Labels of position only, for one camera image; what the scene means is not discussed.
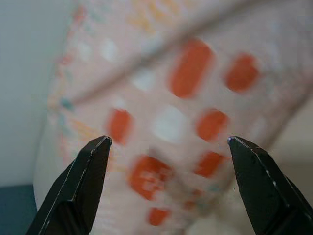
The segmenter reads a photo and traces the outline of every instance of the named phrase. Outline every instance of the black plastic tool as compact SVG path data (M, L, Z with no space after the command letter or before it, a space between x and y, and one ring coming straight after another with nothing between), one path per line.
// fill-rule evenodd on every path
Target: black plastic tool
M103 188L112 141L90 141L55 180L27 235L87 235Z
M313 235L312 207L273 158L240 137L230 137L228 144L240 195L255 233Z

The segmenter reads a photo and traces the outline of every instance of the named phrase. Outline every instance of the white wall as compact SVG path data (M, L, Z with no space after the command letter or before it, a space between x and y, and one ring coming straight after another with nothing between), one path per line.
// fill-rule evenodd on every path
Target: white wall
M72 0L0 0L0 187L31 184Z

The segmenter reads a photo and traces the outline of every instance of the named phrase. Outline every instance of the patterned fabric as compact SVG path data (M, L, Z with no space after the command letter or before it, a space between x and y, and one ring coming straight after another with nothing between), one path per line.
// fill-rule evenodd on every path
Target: patterned fabric
M210 212L233 179L227 136L268 146L311 91L312 34L298 31L311 20L304 2L243 13L150 62L182 25L228 1L81 2L56 63L48 120L64 168L87 141L113 139L93 234L183 234Z

